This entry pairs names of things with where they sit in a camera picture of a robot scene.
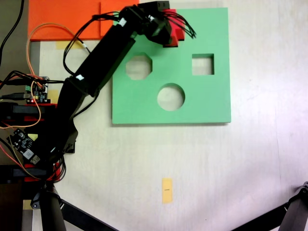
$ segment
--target microcontroller board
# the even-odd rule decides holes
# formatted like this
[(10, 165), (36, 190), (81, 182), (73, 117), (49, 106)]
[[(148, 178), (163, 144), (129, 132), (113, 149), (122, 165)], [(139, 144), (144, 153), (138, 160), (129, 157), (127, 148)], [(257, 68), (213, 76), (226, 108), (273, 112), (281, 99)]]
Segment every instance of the microcontroller board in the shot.
[[(27, 99), (27, 104), (34, 104), (34, 100), (31, 96), (31, 86), (26, 86), (26, 92), (30, 94), (30, 99)], [(34, 99), (37, 103), (51, 103), (48, 99), (48, 84), (42, 85), (40, 88), (38, 85), (33, 84), (32, 88)]]
[(40, 158), (37, 155), (34, 155), (34, 153), (31, 151), (33, 140), (23, 131), (17, 129), (14, 132), (14, 135), (11, 136), (11, 140), (13, 147), (31, 163), (37, 164), (38, 161), (40, 161)]

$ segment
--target metal stand leg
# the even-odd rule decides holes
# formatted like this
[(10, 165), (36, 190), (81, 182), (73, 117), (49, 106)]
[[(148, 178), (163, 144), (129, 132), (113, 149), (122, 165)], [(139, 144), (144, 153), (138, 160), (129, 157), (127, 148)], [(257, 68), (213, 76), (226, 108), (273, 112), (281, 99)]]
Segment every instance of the metal stand leg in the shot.
[(288, 203), (263, 214), (262, 216), (234, 229), (233, 231), (270, 231), (280, 226)]
[(90, 214), (82, 211), (81, 209), (71, 205), (70, 203), (62, 200), (62, 214), (64, 220), (75, 225), (84, 231), (118, 231), (108, 224), (98, 220)]
[(66, 231), (58, 197), (44, 192), (39, 200), (44, 231)]
[(308, 218), (307, 203), (299, 197), (291, 202), (279, 231), (304, 231)]
[(288, 203), (234, 229), (233, 231), (304, 231), (308, 218), (308, 181)]

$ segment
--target orange foam sheet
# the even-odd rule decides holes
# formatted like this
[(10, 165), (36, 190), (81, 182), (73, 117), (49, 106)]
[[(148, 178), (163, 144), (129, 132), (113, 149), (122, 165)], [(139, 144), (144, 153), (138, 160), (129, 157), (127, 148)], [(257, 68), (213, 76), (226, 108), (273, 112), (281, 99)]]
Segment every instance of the orange foam sheet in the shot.
[[(28, 35), (42, 23), (59, 23), (76, 33), (94, 14), (120, 11), (139, 0), (29, 0)], [(80, 38), (101, 39), (112, 21), (93, 22)], [(70, 40), (72, 35), (56, 26), (39, 29), (31, 41)]]

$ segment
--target green board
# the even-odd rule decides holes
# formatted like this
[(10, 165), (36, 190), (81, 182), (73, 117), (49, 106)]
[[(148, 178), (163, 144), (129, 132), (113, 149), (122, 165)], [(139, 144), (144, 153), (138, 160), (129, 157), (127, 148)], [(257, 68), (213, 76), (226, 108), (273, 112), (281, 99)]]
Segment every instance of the green board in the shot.
[[(194, 28), (197, 38), (185, 35), (176, 48), (163, 48), (137, 36), (113, 75), (114, 124), (227, 123), (231, 122), (228, 9), (177, 10)], [(145, 53), (153, 70), (144, 80), (132, 80), (126, 63)], [(214, 74), (194, 76), (193, 57), (214, 59)], [(179, 85), (185, 93), (181, 108), (166, 111), (157, 102), (163, 86)]]

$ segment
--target yellow tape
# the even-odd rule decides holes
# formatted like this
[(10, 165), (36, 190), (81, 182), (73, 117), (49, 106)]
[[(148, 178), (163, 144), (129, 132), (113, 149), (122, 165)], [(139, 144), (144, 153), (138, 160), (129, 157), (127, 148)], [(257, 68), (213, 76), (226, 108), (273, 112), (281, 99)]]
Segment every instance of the yellow tape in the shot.
[(171, 178), (163, 178), (162, 190), (163, 190), (163, 204), (171, 203), (173, 194)]
[(58, 103), (59, 91), (58, 90), (48, 90), (48, 99), (51, 103)]
[(38, 134), (28, 134), (28, 137), (35, 141), (38, 138)]
[[(57, 50), (64, 50), (70, 41), (56, 41), (56, 49)], [(71, 49), (84, 49), (81, 45), (81, 42), (76, 41)]]
[(23, 210), (32, 210), (31, 200), (23, 200)]

